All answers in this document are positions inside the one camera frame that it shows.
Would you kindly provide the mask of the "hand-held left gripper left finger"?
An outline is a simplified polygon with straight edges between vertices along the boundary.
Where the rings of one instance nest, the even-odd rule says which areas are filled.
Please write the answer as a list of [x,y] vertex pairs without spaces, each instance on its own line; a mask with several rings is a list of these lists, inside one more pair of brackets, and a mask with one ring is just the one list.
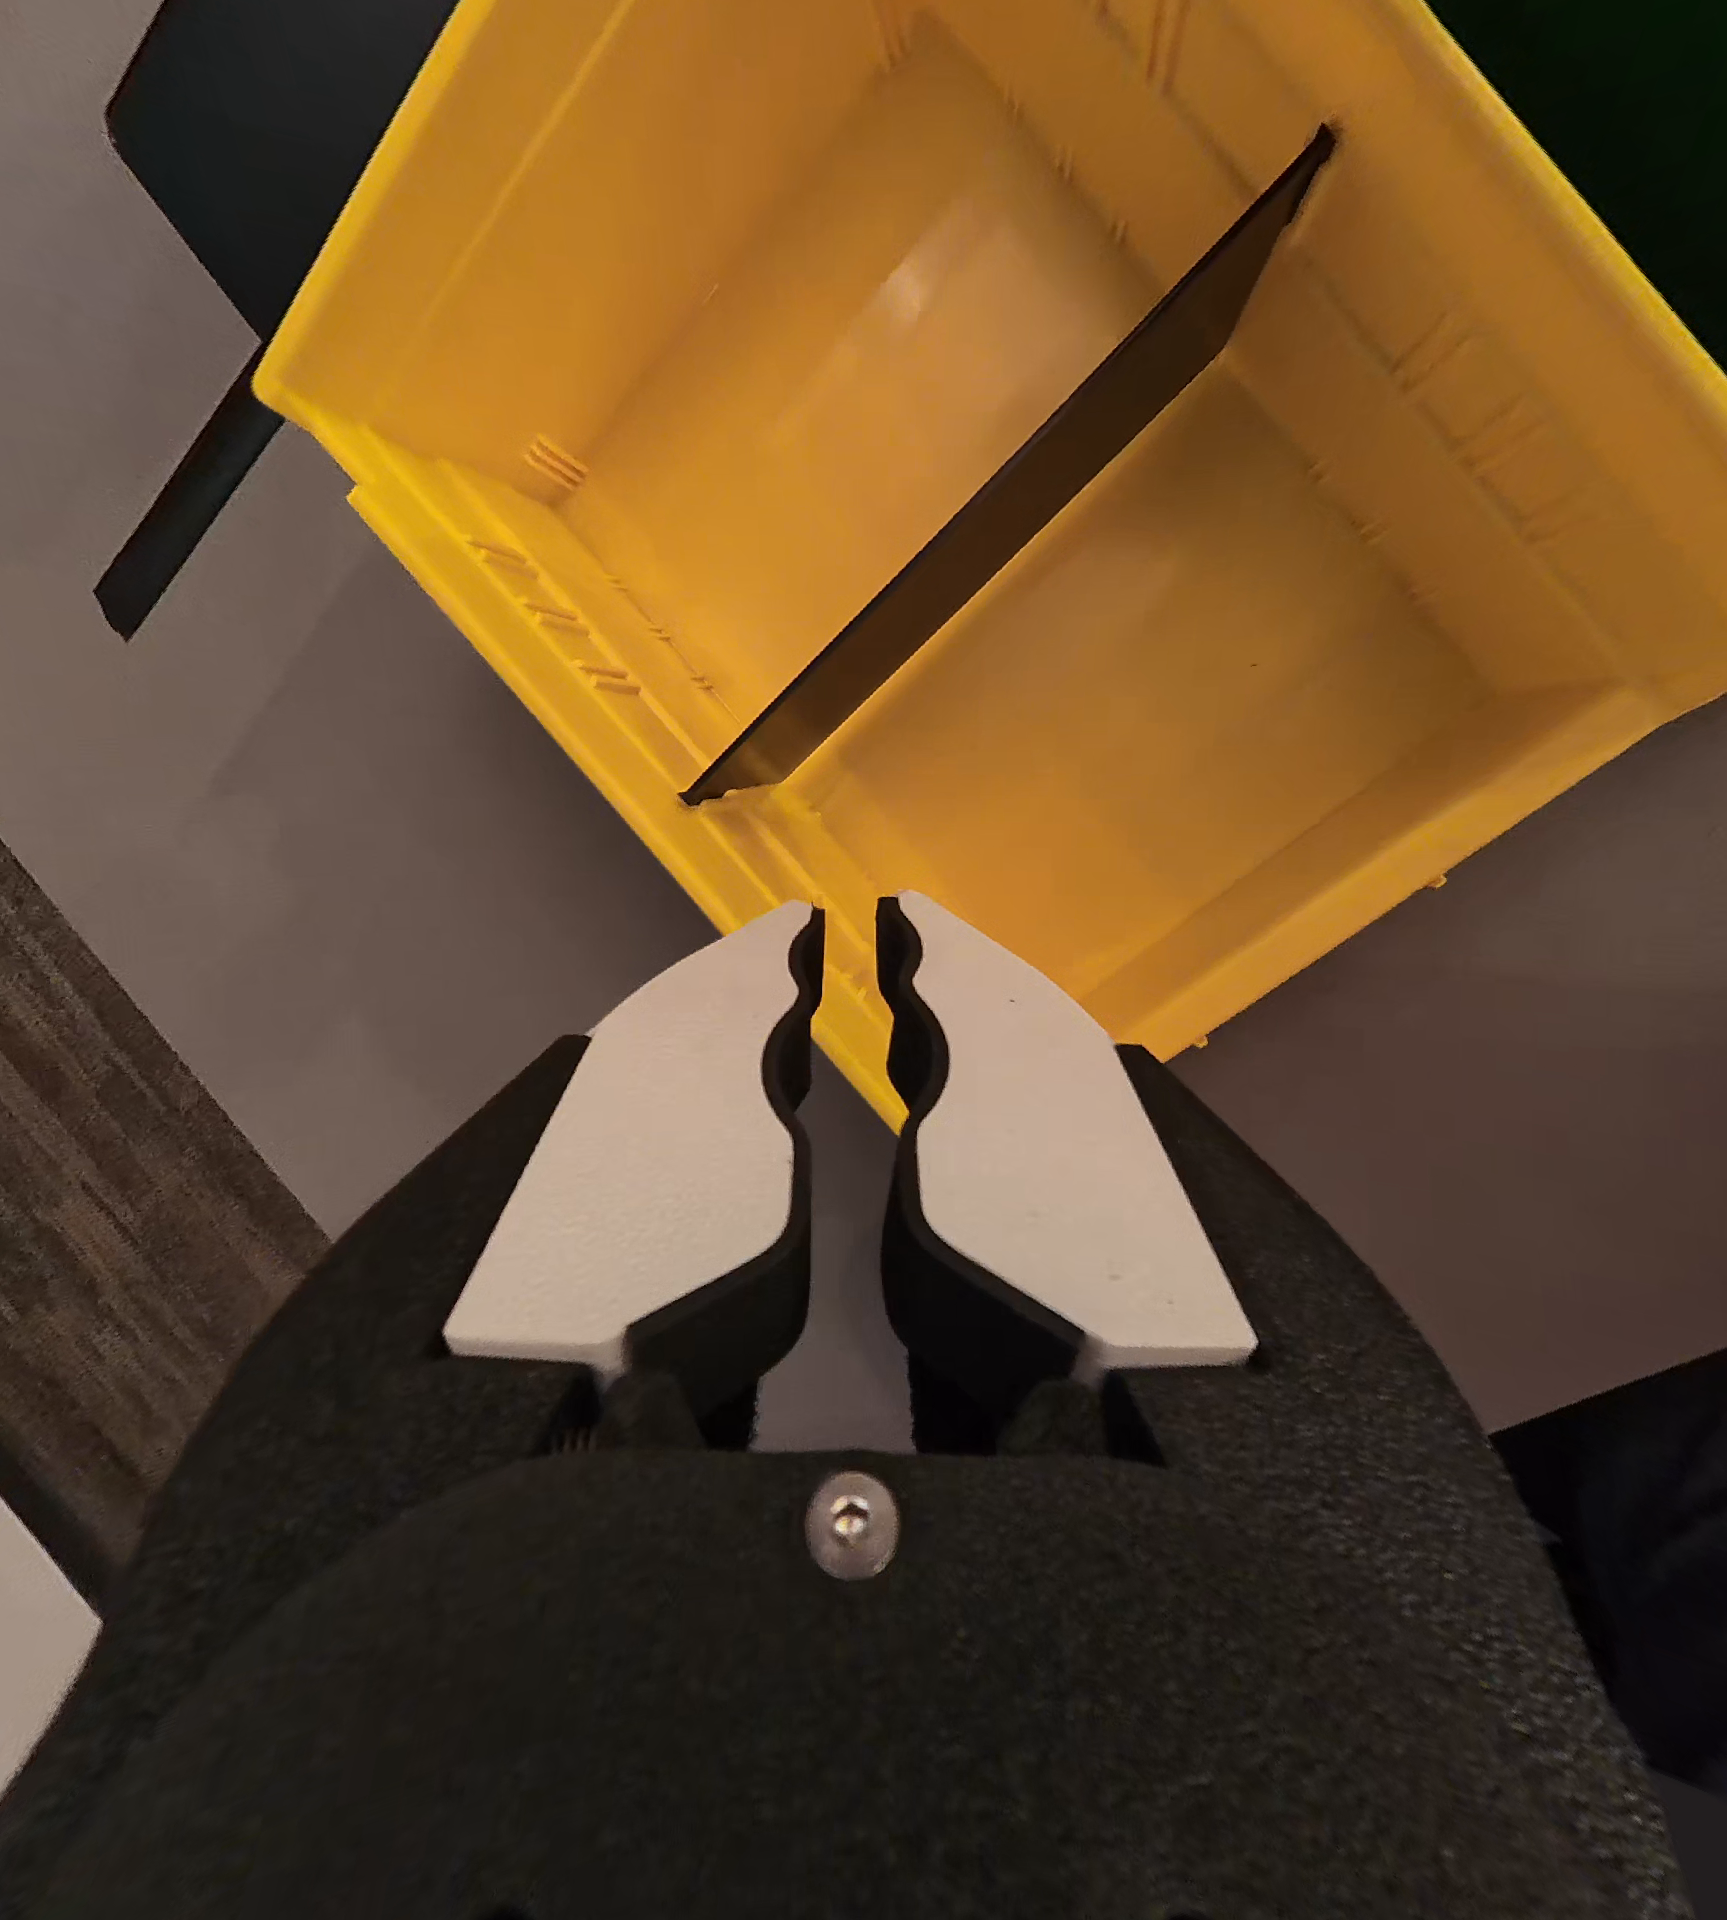
[[596,1024],[448,1314],[448,1354],[648,1367],[660,1314],[783,1244],[801,1092],[773,1044],[815,1009],[821,936],[821,911],[789,900]]

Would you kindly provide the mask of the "yellow plastic bin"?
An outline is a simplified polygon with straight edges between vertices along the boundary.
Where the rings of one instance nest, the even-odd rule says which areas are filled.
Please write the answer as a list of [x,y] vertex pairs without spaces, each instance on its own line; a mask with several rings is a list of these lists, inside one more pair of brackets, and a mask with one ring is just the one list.
[[1169,1058],[1727,694],[1727,378],[1423,3],[460,3],[254,374],[723,932]]

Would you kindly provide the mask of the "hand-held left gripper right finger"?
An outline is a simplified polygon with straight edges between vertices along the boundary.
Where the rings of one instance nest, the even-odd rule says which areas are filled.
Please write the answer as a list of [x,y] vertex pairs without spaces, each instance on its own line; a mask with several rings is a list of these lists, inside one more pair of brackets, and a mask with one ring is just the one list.
[[1257,1332],[1109,1033],[923,891],[875,906],[905,1106],[881,1287],[947,1377],[1247,1361]]

